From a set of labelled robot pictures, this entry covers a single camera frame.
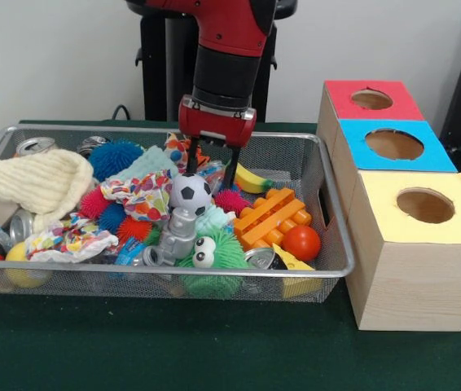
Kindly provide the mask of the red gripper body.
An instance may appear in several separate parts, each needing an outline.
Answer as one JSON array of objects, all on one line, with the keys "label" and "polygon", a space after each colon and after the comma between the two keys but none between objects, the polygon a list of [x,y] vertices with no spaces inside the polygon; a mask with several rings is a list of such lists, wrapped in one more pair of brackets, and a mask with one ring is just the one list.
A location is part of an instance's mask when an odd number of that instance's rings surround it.
[{"label": "red gripper body", "polygon": [[257,121],[254,108],[225,111],[203,105],[185,94],[178,110],[179,130],[186,136],[222,141],[229,147],[245,147]]}]

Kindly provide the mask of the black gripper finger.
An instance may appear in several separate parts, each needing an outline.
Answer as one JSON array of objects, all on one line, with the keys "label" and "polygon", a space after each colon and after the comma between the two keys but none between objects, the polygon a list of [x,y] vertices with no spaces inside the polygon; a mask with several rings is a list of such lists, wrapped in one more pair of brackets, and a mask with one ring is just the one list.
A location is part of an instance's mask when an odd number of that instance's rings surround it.
[{"label": "black gripper finger", "polygon": [[222,181],[222,188],[224,190],[231,189],[235,180],[235,173],[239,163],[239,154],[241,151],[240,147],[231,147],[231,157],[230,161],[226,165],[226,170],[224,173],[224,178]]},{"label": "black gripper finger", "polygon": [[186,172],[189,174],[195,174],[197,172],[198,167],[198,158],[197,158],[197,151],[198,151],[199,141],[198,140],[191,140],[190,146],[187,152],[187,168]]}]

